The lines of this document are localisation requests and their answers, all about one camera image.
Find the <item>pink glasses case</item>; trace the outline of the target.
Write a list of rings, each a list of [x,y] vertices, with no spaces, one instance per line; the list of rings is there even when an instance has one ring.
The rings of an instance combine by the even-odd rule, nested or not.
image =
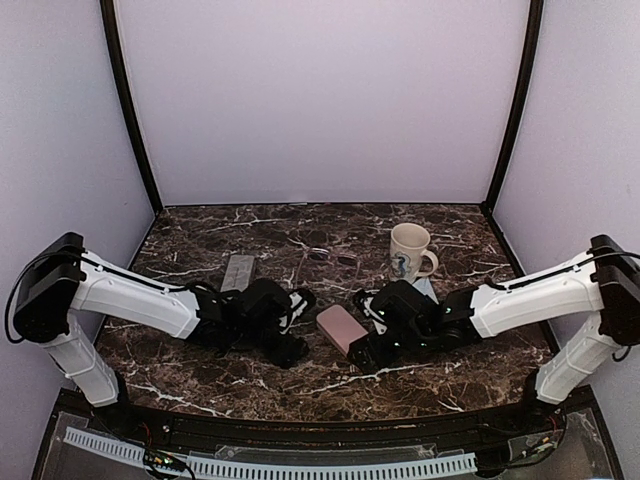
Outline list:
[[[350,345],[368,331],[341,305],[332,305],[316,316],[316,325],[323,335],[344,355]]]

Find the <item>grey glasses case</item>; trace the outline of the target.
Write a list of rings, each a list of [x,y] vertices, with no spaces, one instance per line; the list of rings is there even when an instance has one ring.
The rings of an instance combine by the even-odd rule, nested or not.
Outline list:
[[[229,257],[221,292],[243,291],[251,283],[256,259],[253,255],[234,254]]]

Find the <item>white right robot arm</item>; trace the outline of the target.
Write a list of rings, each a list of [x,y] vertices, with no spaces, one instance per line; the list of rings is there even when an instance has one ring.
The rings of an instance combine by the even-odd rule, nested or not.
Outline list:
[[[347,357],[375,373],[409,352],[441,353],[561,316],[587,320],[549,362],[529,375],[523,402],[510,413],[521,434],[534,432],[549,409],[564,402],[608,359],[621,361],[639,343],[639,256],[607,235],[555,267],[511,281],[491,280],[450,292],[436,302],[405,280],[354,303],[375,331],[350,343]]]

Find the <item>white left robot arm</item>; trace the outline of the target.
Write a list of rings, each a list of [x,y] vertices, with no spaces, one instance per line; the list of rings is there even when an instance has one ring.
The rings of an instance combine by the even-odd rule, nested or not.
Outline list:
[[[141,427],[121,377],[97,353],[74,317],[77,311],[117,317],[186,343],[224,354],[237,346],[259,350],[289,368],[308,352],[291,325],[314,307],[307,289],[287,291],[260,278],[242,290],[221,292],[206,282],[162,283],[113,265],[67,232],[20,272],[4,310],[7,340],[47,351],[89,404],[120,436]]]

